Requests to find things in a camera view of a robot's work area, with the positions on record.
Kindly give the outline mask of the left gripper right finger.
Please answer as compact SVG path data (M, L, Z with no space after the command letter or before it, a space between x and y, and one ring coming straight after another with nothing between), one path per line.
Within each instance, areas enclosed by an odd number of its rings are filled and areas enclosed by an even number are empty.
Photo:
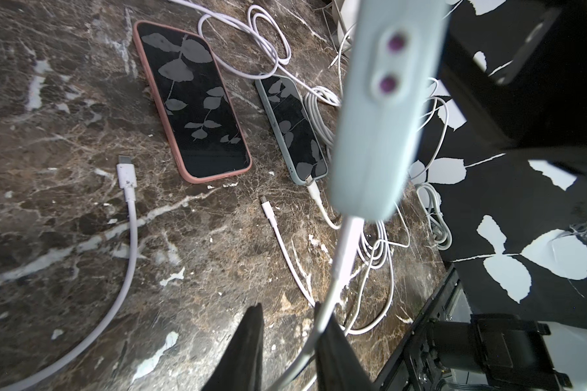
M372 389L370 378L333 314L315 344L315 361L319 390Z

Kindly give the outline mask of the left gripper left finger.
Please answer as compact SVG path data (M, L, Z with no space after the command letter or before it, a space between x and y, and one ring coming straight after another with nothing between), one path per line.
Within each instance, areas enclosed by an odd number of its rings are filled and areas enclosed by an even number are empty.
M263 307L247 309L223 357L202 390L260 390L263 374Z

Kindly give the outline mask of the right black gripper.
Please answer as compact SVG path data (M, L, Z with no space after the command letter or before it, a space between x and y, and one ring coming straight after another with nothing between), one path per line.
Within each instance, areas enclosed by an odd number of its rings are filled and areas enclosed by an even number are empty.
M491 78L449 32L440 78L489 143L587 176L587 1L545 1L505 75Z

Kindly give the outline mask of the phone with white case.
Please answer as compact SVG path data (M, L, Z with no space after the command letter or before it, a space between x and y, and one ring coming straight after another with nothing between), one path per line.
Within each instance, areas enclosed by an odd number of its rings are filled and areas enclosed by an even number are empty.
M427 88L448 29L444 1L363 1L329 172L344 217L387 220L420 143Z

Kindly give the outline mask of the phone with mint case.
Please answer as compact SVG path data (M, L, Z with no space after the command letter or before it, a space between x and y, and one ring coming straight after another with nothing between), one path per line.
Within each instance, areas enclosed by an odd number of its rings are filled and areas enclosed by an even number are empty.
M304 186L325 177L328 164L294 82L272 75L255 86L292 181Z

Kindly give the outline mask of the white charging cable pink phone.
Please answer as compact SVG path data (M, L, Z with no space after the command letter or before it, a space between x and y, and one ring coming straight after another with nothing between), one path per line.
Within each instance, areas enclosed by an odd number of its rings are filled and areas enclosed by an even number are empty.
M11 306L0 331L0 390L34 390L63 373L120 311L139 255L137 177L128 156L118 158L117 181L124 223L0 273L0 304Z

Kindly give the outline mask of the phone with pink case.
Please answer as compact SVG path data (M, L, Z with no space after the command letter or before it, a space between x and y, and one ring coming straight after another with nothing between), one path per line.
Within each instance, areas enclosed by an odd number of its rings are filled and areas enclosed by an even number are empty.
M252 166L218 63L197 34L150 21L133 39L180 176L193 184Z

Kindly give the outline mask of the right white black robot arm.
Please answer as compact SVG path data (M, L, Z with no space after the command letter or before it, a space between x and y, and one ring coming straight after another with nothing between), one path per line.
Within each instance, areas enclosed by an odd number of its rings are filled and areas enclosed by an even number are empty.
M587 390L587 1L450 1L411 166L471 315L430 356L500 390Z

